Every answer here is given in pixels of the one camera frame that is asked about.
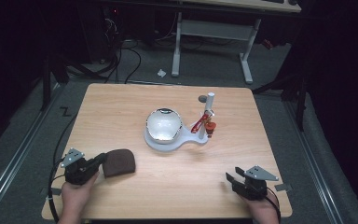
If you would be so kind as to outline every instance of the brown pad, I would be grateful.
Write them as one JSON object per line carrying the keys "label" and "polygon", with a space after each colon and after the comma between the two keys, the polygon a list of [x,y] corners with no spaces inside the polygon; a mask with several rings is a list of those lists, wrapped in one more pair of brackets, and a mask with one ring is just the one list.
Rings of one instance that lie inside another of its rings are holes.
{"label": "brown pad", "polygon": [[106,153],[106,162],[103,163],[105,177],[124,175],[135,172],[135,158],[128,149],[115,149]]}

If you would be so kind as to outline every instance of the human hand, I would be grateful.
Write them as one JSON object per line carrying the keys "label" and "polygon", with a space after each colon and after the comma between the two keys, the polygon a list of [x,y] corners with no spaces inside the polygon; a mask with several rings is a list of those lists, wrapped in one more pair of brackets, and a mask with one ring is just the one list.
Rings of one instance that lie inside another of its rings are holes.
{"label": "human hand", "polygon": [[73,185],[65,182],[62,185],[62,216],[59,223],[80,223],[81,214],[90,198],[90,193],[99,172],[84,185]]}
{"label": "human hand", "polygon": [[[259,224],[278,224],[278,214],[275,210],[274,206],[263,199],[261,201],[250,201],[246,198],[240,196],[248,205],[249,211],[251,212],[252,217],[259,223]],[[269,190],[267,193],[267,197],[277,205],[279,208],[278,199],[275,195],[273,195]]]}

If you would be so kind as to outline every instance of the person's left hand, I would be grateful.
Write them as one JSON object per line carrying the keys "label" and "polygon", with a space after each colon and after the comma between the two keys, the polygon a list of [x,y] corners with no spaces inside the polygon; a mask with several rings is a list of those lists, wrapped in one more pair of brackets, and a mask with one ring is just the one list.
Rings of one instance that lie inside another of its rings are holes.
{"label": "person's left hand", "polygon": [[90,198],[90,193],[99,172],[84,185],[65,182],[62,185],[62,216],[59,223],[80,223],[81,214]]}

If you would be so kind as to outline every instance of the white round base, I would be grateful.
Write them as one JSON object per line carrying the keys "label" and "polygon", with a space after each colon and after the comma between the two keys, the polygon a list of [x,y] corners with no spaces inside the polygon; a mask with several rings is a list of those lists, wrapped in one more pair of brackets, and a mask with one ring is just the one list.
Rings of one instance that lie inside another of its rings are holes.
{"label": "white round base", "polygon": [[184,143],[197,143],[203,145],[208,142],[208,135],[205,134],[203,138],[199,138],[199,133],[192,133],[187,127],[182,127],[182,130],[178,138],[169,144],[160,144],[154,141],[154,139],[147,133],[147,129],[144,130],[144,137],[146,143],[153,149],[163,152],[174,151]]}

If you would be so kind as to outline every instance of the person's right hand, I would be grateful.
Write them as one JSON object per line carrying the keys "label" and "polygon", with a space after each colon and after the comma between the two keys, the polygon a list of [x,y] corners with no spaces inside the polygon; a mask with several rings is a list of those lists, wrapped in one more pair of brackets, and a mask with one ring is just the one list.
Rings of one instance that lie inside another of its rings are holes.
{"label": "person's right hand", "polygon": [[[259,224],[279,224],[278,214],[272,204],[263,199],[261,201],[250,201],[240,196],[248,205],[249,211],[254,220]],[[267,197],[279,207],[278,200],[271,192],[267,193]]]}

